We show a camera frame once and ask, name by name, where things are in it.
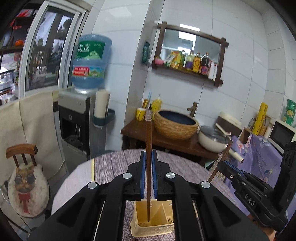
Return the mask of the brown wooden chopstick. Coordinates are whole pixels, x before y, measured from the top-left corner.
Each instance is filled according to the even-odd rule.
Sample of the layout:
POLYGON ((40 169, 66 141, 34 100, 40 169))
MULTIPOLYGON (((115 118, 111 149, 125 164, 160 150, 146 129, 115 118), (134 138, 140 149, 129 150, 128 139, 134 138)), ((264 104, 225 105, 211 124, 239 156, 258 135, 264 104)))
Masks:
POLYGON ((145 152, 146 152, 146 180, 147 180, 147 221, 151 216, 151 155, 152 155, 152 119, 145 119, 145 152))

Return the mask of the cream perforated utensil holder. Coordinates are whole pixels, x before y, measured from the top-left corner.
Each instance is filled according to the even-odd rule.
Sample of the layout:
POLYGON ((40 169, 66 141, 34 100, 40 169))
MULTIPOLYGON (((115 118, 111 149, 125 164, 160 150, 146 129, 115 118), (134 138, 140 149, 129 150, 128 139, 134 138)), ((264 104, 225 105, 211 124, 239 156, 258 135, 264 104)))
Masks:
POLYGON ((171 200, 151 200, 149 221, 147 221, 147 200, 135 201, 130 229, 133 237, 152 237, 172 233, 174 218, 171 200))

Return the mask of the purple striped tablecloth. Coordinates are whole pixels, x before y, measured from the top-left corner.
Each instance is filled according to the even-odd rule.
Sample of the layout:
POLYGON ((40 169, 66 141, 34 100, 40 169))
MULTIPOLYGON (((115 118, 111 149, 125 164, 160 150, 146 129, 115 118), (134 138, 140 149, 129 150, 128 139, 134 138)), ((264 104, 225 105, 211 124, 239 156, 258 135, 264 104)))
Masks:
MULTIPOLYGON (((51 215, 89 182, 95 181, 98 184, 108 183, 119 174, 127 172, 129 164, 139 161, 141 151, 141 149, 130 149, 111 152, 79 165, 70 176, 65 179, 55 195, 51 215)), ((169 164, 172 172, 181 175, 189 182, 200 183, 201 181, 208 180, 211 175, 208 170, 198 163, 194 163, 185 158, 162 151, 157 151, 157 156, 158 160, 169 164)), ((224 196, 238 206, 234 194, 231 193, 229 188, 219 178, 214 178, 212 183, 224 196)), ((174 232, 153 237, 134 238, 130 233, 130 222, 132 221, 133 210, 133 202, 126 202, 122 240, 175 240, 174 232)))

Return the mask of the purple floral cloth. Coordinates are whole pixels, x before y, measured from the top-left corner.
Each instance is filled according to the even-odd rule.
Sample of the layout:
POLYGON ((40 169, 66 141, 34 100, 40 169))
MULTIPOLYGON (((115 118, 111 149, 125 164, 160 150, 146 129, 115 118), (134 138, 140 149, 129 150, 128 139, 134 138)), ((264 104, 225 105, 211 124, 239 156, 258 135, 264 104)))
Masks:
POLYGON ((231 140, 233 141, 231 149, 240 154, 244 162, 240 163, 233 158, 228 162, 274 187, 280 174, 282 161, 282 156, 276 148, 264 137, 253 134, 249 135, 245 142, 236 136, 231 140))

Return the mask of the woven basin sink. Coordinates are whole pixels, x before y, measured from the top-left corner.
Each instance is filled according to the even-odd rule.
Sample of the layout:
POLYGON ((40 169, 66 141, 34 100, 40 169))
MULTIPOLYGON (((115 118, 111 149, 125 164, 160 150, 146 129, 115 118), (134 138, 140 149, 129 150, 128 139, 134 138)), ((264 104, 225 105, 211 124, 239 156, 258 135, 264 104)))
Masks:
POLYGON ((154 115, 154 127, 167 138, 187 140, 197 133, 199 123, 191 116, 171 110, 160 110, 154 115))

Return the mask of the white pot with lid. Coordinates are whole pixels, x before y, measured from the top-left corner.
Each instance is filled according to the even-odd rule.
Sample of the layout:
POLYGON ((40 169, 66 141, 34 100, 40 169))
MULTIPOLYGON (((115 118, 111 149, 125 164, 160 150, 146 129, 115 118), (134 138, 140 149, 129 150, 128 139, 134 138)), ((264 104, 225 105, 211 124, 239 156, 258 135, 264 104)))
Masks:
POLYGON ((228 154, 230 154, 238 162, 243 163, 244 158, 232 149, 234 142, 230 137, 230 133, 225 132, 218 124, 216 124, 216 127, 217 128, 210 126, 200 127, 198 132, 200 145, 210 152, 222 153, 226 150, 228 144, 230 144, 228 154))

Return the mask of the silver black water dispenser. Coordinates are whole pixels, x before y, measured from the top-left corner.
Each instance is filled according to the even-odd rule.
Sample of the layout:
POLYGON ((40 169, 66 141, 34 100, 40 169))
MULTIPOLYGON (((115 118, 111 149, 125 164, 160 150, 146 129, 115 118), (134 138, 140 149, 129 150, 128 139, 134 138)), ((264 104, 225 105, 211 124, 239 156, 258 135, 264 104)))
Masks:
POLYGON ((62 149, 67 170, 103 154, 106 127, 93 123, 96 89, 76 91, 73 87, 58 93, 62 149))

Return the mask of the white microwave oven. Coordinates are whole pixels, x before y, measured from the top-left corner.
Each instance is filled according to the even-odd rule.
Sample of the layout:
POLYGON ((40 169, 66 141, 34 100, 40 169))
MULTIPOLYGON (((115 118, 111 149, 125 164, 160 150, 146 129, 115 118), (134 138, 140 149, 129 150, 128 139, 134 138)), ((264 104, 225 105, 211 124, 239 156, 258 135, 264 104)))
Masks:
POLYGON ((285 145, 295 141, 295 128, 281 120, 275 120, 267 140, 283 155, 285 145))

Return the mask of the yellow mug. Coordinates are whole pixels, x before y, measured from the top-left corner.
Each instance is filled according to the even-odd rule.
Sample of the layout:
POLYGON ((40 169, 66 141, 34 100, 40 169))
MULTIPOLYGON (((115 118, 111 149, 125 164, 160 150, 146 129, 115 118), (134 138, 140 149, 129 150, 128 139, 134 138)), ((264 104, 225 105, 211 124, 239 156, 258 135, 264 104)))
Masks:
POLYGON ((145 108, 137 108, 136 120, 137 121, 143 121, 145 119, 145 112, 146 112, 145 108))

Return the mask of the yellow soap bottle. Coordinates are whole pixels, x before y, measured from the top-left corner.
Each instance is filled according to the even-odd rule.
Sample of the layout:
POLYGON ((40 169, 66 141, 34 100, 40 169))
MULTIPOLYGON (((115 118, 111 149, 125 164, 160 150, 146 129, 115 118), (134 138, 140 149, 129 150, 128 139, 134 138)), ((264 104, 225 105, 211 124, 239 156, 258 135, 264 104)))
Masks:
POLYGON ((157 113, 162 106, 161 95, 159 94, 158 97, 152 102, 152 118, 154 118, 155 113, 157 113))

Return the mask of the brass faucet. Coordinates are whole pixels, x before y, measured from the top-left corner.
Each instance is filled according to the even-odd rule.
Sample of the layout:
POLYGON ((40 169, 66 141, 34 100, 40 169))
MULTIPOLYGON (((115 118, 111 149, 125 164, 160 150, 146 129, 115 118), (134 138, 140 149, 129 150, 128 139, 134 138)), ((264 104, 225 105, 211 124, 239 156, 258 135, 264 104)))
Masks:
POLYGON ((195 117, 196 111, 197 111, 197 107, 198 107, 198 103, 197 102, 193 102, 193 105, 189 108, 187 108, 187 111, 190 112, 190 116, 192 118, 195 117))

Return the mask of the yellow foil roll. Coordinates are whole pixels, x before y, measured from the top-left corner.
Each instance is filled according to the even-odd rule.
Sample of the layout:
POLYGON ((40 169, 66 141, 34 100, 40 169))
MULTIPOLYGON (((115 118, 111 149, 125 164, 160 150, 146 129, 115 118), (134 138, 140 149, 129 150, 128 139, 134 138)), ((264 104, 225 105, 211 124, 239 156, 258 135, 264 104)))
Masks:
POLYGON ((259 135, 260 130, 263 126, 263 122, 265 120, 266 114, 267 114, 267 110, 268 110, 268 105, 266 103, 262 102, 260 105, 256 120, 255 120, 253 129, 252 129, 252 133, 254 135, 259 135))

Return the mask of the white brown rice cooker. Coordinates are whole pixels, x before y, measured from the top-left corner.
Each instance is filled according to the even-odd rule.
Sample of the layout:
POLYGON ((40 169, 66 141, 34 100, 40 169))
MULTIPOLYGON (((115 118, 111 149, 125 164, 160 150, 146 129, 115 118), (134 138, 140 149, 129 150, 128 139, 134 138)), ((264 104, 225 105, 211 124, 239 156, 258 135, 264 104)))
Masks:
POLYGON ((239 137, 243 130, 242 123, 233 116, 220 112, 217 117, 216 123, 224 129, 224 131, 231 133, 231 136, 239 137))

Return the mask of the green stacked cups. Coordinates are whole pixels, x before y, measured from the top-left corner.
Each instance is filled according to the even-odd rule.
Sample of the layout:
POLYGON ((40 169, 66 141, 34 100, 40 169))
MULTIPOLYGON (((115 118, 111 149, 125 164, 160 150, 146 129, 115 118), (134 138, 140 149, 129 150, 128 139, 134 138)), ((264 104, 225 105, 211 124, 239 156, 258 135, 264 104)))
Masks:
POLYGON ((292 126, 294 122, 294 117, 295 117, 295 102, 291 99, 288 99, 281 120, 284 123, 292 126))

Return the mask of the wooden chair with cat cushion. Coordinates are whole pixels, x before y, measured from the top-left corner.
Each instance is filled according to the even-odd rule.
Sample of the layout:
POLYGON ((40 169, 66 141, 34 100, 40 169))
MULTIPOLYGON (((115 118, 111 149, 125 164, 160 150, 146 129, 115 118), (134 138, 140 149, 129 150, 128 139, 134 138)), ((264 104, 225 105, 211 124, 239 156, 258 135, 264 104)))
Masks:
POLYGON ((44 213, 50 200, 50 187, 43 167, 35 157, 38 148, 19 144, 6 149, 6 158, 13 158, 16 168, 8 182, 8 198, 14 211, 24 218, 44 213))

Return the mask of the blue water jug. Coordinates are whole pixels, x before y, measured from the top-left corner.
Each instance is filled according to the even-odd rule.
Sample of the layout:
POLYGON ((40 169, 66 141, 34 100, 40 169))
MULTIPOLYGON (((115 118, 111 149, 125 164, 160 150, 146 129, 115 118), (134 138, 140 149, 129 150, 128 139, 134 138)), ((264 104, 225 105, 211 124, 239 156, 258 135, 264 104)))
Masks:
POLYGON ((104 86, 112 40, 104 35, 88 34, 79 38, 71 72, 76 89, 100 89, 104 86))

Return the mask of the green hanging packet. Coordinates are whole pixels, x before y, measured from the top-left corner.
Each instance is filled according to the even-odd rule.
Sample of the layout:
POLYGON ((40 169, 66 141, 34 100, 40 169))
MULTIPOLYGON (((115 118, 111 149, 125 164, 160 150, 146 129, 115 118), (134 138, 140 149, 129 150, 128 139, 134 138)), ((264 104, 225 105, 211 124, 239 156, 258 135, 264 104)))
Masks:
POLYGON ((146 40, 142 49, 142 64, 144 65, 149 64, 150 55, 151 55, 150 43, 146 40))

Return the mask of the sliding glass window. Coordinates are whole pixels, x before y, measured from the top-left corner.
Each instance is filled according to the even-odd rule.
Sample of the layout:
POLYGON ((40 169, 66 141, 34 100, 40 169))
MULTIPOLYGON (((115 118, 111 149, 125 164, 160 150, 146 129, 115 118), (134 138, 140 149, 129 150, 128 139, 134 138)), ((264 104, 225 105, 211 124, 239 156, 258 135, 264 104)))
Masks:
POLYGON ((22 51, 19 98, 69 86, 74 47, 87 14, 69 1, 43 1, 22 51))

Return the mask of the wooden wall shelf mirror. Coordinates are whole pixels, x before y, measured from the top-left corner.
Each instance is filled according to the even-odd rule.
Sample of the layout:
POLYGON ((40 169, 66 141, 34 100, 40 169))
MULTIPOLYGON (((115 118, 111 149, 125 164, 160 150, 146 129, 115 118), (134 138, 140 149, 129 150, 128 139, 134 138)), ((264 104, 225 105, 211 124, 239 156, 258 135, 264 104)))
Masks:
POLYGON ((170 25, 166 21, 157 24, 159 37, 152 61, 152 68, 166 68, 175 72, 191 74, 213 82, 215 87, 223 84, 221 79, 226 48, 225 38, 170 25))

